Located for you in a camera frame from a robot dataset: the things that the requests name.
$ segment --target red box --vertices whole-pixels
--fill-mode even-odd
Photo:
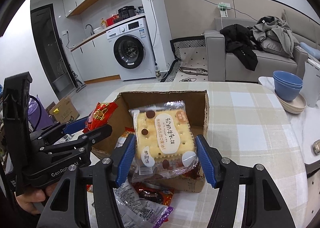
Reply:
[[[108,18],[108,19],[106,20],[106,22],[107,22],[107,26],[111,26],[111,25],[113,25],[113,24],[114,24],[113,20],[114,20],[114,19],[116,19],[116,18],[117,18],[117,16],[116,16],[116,15],[114,15],[114,16],[112,16],[112,17]]]

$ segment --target control panel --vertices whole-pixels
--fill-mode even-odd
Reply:
[[[116,37],[120,34],[134,31],[138,28],[143,28],[143,27],[144,27],[143,19],[139,18],[135,21],[132,21],[129,23],[124,23],[123,25],[120,25],[116,28],[113,28],[113,29],[107,31],[107,39],[111,39],[111,38]]]

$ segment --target soap bottle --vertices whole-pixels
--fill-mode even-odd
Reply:
[[[106,22],[104,21],[103,18],[101,18],[101,26],[102,26],[103,28],[107,28],[107,24],[106,24]]]
[[[155,72],[156,72],[156,78],[160,79],[161,78],[161,73],[160,73],[160,70],[158,68],[158,64],[157,63],[155,63]]]

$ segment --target washing machine door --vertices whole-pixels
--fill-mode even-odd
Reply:
[[[115,41],[113,52],[118,63],[127,69],[138,67],[144,58],[142,42],[131,35],[119,37]]]

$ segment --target faucet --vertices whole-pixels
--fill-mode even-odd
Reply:
[[[92,33],[91,33],[91,36],[94,34],[94,32],[93,32],[93,27],[92,27],[92,25],[91,24],[87,24],[86,26],[85,26],[85,28],[87,29],[87,26],[88,25],[90,25],[91,26],[91,30],[92,30]]]

